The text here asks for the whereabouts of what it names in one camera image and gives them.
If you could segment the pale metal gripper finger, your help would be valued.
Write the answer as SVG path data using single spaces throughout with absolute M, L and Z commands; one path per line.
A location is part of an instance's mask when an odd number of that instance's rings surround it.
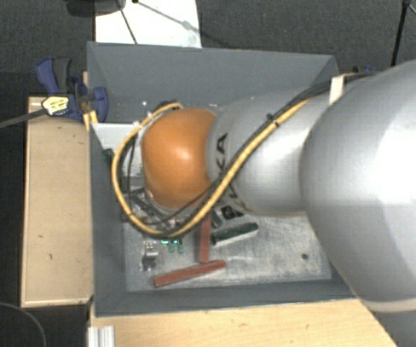
M 159 252 L 157 250 L 156 243 L 153 241 L 145 241 L 141 260 L 142 270 L 151 271 L 155 269 L 157 266 L 158 255 Z

